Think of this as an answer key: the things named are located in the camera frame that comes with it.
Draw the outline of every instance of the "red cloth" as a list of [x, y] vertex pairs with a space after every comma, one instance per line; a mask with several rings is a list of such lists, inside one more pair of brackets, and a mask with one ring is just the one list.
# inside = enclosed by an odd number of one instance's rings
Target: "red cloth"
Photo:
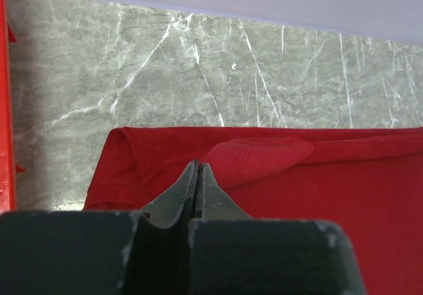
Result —
[[423, 128], [120, 128], [85, 209], [141, 208], [193, 159], [252, 217], [341, 225], [370, 294], [423, 294]]

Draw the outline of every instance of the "marble wall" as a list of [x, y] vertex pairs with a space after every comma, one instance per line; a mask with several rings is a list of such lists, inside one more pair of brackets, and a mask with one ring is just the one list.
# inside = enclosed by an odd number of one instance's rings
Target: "marble wall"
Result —
[[118, 126], [422, 126], [423, 46], [87, 0], [7, 0], [21, 209], [80, 209]]

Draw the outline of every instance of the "white marble veining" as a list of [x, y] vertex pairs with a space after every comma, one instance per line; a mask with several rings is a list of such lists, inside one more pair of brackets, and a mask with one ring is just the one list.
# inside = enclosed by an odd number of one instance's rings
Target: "white marble veining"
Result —
[[423, 46], [100, 1], [8, 5], [20, 208], [80, 208], [118, 126], [422, 125]]

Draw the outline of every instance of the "red t-shirt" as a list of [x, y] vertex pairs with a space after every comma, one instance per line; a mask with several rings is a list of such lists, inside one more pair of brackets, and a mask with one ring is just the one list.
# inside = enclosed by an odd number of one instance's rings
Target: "red t-shirt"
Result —
[[85, 209], [141, 208], [194, 159], [254, 218], [338, 223], [370, 294], [423, 294], [423, 128], [119, 128]]

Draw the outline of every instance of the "red metal bar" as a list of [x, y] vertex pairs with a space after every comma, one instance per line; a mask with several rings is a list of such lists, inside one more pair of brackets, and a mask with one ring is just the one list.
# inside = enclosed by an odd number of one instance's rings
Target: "red metal bar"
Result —
[[9, 33], [9, 42], [17, 42], [15, 34], [13, 34], [12, 28], [7, 27], [7, 32]]
[[16, 208], [6, 0], [0, 0], [0, 212]]

